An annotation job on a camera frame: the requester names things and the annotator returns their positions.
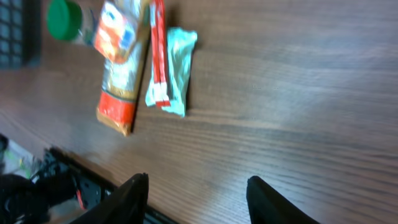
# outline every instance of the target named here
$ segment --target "teal packet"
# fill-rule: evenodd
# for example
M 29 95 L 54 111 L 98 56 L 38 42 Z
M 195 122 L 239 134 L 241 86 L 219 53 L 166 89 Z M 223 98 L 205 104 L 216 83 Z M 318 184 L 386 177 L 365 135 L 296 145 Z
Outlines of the teal packet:
M 195 31 L 185 31 L 181 28 L 171 28 L 167 31 L 168 89 L 171 106 L 163 106 L 162 110 L 181 117 L 185 117 L 185 98 L 191 74 L 191 58 L 197 40 L 198 34 Z M 155 105 L 153 69 L 145 102 L 147 106 Z

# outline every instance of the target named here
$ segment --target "wood grain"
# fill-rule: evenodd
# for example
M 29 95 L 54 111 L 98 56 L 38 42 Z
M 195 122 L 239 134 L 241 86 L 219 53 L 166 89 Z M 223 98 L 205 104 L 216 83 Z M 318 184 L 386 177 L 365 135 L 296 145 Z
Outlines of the wood grain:
M 118 184 L 148 173 L 149 203 L 182 223 L 249 223 L 252 175 L 322 223 L 396 222 L 397 1 L 166 5 L 200 38 L 186 118 L 146 107 L 147 63 L 134 134 L 103 126 L 102 56 L 44 30 L 41 67 L 0 73 L 0 132 L 36 154 L 73 151 Z

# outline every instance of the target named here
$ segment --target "small jar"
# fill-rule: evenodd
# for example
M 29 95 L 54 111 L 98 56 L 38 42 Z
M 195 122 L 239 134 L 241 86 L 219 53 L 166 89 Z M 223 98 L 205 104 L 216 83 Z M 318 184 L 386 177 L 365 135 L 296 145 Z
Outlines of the small jar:
M 47 29 L 58 40 L 93 45 L 97 20 L 90 8 L 68 0 L 53 0 L 47 11 Z

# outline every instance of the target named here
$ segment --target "snack package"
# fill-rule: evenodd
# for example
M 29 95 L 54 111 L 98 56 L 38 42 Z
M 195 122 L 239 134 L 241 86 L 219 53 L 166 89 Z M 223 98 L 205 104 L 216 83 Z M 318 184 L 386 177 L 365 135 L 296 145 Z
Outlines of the snack package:
M 170 86 L 170 106 L 162 110 L 185 116 L 187 88 L 191 72 L 192 52 L 198 35 L 195 31 L 185 31 L 181 28 L 171 28 L 167 31 L 167 58 Z M 156 104 L 154 71 L 149 82 L 145 102 L 147 106 Z
M 150 36 L 152 39 L 152 71 L 154 73 L 155 103 L 157 107 L 170 106 L 167 86 L 168 72 L 164 0 L 153 0 L 150 4 Z
M 120 0 L 117 7 L 139 18 L 139 28 L 131 53 L 125 63 L 105 61 L 101 99 L 97 119 L 127 136 L 131 133 L 136 101 L 149 42 L 149 0 Z
M 124 63 L 134 47 L 137 18 L 105 1 L 101 10 L 94 47 L 108 60 Z

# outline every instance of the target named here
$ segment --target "green bottle cap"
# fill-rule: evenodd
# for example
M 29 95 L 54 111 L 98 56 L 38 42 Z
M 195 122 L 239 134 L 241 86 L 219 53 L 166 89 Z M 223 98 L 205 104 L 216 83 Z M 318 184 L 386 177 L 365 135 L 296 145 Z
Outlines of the green bottle cap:
M 67 0 L 53 0 L 47 11 L 47 29 L 58 40 L 73 40 L 79 33 L 83 15 L 80 6 Z

